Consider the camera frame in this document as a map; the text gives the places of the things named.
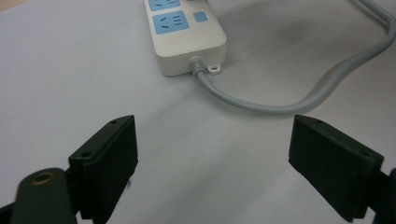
white surface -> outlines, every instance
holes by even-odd
[[[191,72],[190,60],[193,57],[200,57],[207,68],[217,67],[214,70],[220,72],[220,65],[226,57],[227,36],[206,1],[180,0],[180,7],[159,11],[150,10],[149,0],[145,1],[145,5],[158,64],[165,76],[173,77]],[[186,16],[189,29],[157,35],[153,16],[180,10]],[[206,14],[207,21],[195,20],[194,13],[200,11]]]
[[[378,0],[393,16],[393,1]],[[211,0],[229,40],[223,91],[283,105],[384,27],[347,0]],[[306,113],[396,166],[396,46]],[[0,12],[0,205],[30,173],[67,158],[108,121],[134,114],[139,160],[109,223],[345,223],[288,164],[292,116],[213,99],[164,77],[141,0],[30,1]],[[373,212],[354,223],[372,223]]]

gray cable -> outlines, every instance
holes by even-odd
[[[333,92],[337,85],[351,72],[362,64],[370,61],[375,56],[387,49],[396,36],[396,20],[384,9],[370,0],[359,0],[364,6],[369,8],[376,16],[384,21],[388,26],[387,36],[375,46],[366,49],[348,59],[345,59],[330,69],[325,76],[329,79],[319,89],[308,94],[302,101],[293,105],[257,105],[247,101],[236,99],[226,93],[219,91],[210,84],[206,78],[206,70],[203,62],[199,58],[192,58],[190,66],[192,73],[198,78],[204,88],[219,100],[249,111],[263,114],[294,114],[304,110],[312,109],[320,105]]]

